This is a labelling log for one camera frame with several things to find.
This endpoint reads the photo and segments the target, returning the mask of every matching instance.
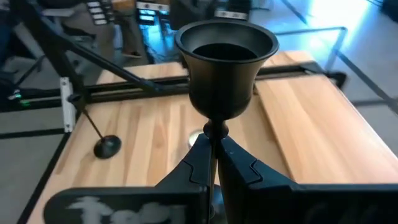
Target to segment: black cup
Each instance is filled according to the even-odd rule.
[[[279,47],[269,30],[230,20],[188,24],[176,33],[175,43],[188,65],[192,105],[215,121],[246,109],[257,72]]]

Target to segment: person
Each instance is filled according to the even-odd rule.
[[[115,36],[113,24],[95,25],[86,4],[82,0],[38,0],[38,4],[44,8],[65,9],[70,8],[75,12],[72,16],[60,18],[63,25],[72,29],[80,29],[88,34],[96,36],[98,48],[101,55],[112,61],[114,58],[113,39]],[[137,38],[131,28],[131,21],[117,11],[114,13],[115,23],[120,25],[123,48],[122,54],[130,58],[141,58],[137,50]]]

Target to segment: black metal rod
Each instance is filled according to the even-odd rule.
[[[336,86],[341,90],[344,86],[344,84],[347,81],[347,74],[343,72],[332,72],[332,73],[326,73],[326,77],[334,79],[336,81]]]
[[[64,46],[67,50],[70,50],[83,58],[93,62],[101,68],[112,72],[113,74],[127,80],[128,82],[134,83],[137,87],[145,91],[160,91],[162,86],[144,78],[140,78],[137,75],[115,65],[114,63],[106,60],[105,58],[95,54],[94,52],[85,49],[84,47],[64,38],[60,37],[60,45]]]
[[[181,75],[170,78],[155,78],[151,79],[150,81],[153,81],[154,83],[160,85],[179,85],[187,83],[188,82],[187,78],[188,78],[187,75]],[[89,94],[101,93],[106,91],[116,91],[116,90],[130,90],[135,88],[138,88],[137,85],[130,82],[117,82],[117,83],[106,83],[106,84],[85,86],[85,89],[88,91]],[[58,88],[50,90],[37,90],[35,92],[28,91],[27,93],[24,93],[22,89],[22,96],[23,99],[25,100],[60,97],[60,94],[61,91]]]
[[[143,98],[153,98],[153,97],[162,97],[162,96],[173,96],[173,95],[182,95],[187,94],[189,92],[188,85],[180,86],[173,90],[165,91],[162,93],[145,93],[142,91],[130,92],[130,93],[110,93],[104,95],[96,95],[93,96],[92,99],[88,103],[106,103],[112,101],[121,101],[121,100],[135,100],[135,99],[143,99]]]
[[[86,109],[82,109],[81,112],[86,116],[86,118],[88,119],[88,121],[91,123],[92,127],[94,128],[95,132],[97,132],[99,138],[101,138],[101,140],[104,138],[104,136],[102,136],[101,132],[98,130],[97,126],[95,125],[94,121],[91,119],[91,117],[88,115],[87,110]]]
[[[17,133],[0,133],[0,139],[28,138],[28,137],[49,136],[49,135],[56,135],[56,134],[63,134],[63,133],[64,133],[63,128],[21,131],[21,132],[17,132]]]
[[[270,75],[270,74],[278,74],[278,73],[286,73],[286,72],[304,72],[304,68],[307,65],[316,65],[315,62],[303,63],[300,65],[284,65],[284,66],[276,66],[276,67],[264,67],[259,70],[257,73],[258,76],[262,75]],[[154,78],[150,79],[150,81],[160,84],[162,86],[174,86],[174,85],[184,85],[188,83],[187,75],[181,75],[176,77],[167,77],[167,78]],[[117,82],[117,83],[105,83],[99,85],[89,85],[85,86],[85,89],[88,93],[101,93],[106,91],[116,91],[116,90],[132,90],[138,88],[134,83],[129,82]],[[27,92],[23,93],[22,96],[26,100],[37,99],[37,98],[49,98],[49,97],[59,97],[60,90],[59,89],[51,89],[51,90],[38,90],[35,92]]]

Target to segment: wooden table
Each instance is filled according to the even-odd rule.
[[[310,62],[305,52],[280,53],[264,66]],[[131,67],[144,78],[187,73],[177,63]],[[120,82],[103,72],[98,83]],[[263,80],[247,110],[227,122],[243,148],[299,183],[398,182],[398,159],[349,101],[323,75]],[[187,95],[116,101],[88,107],[104,134],[122,139],[118,154],[97,159],[98,140],[81,116],[29,223],[43,223],[46,201],[70,187],[155,185],[188,151],[188,136],[206,119]]]
[[[170,0],[153,0],[153,1],[146,1],[145,3],[169,5]],[[136,0],[112,0],[112,5],[114,10],[119,10],[119,11],[131,10],[136,8]]]

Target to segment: wooden plank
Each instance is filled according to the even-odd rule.
[[[135,0],[112,0],[113,9],[117,11],[125,11],[136,8]]]
[[[282,53],[270,66],[311,61],[306,53]],[[179,76],[178,63],[129,68],[142,77]],[[121,82],[103,73],[98,83]],[[96,159],[93,146],[98,140],[88,120],[81,116],[60,156],[28,223],[41,224],[48,199],[70,187],[121,187],[155,185],[188,151],[189,135],[202,129],[206,118],[192,107],[187,95],[93,104],[88,112],[103,134],[115,134],[122,149],[108,160]],[[229,135],[252,155],[289,176],[284,159],[264,116],[258,96],[247,110],[227,122]]]
[[[398,159],[324,76],[256,83],[299,183],[398,182]]]
[[[313,62],[310,54],[303,51],[279,52],[267,60],[263,67],[275,67],[282,65],[295,65],[299,63]],[[187,75],[187,70],[180,63],[160,63],[155,65],[141,65],[124,68],[141,78],[165,78],[180,77]],[[124,82],[122,78],[104,70],[98,79],[98,83]]]

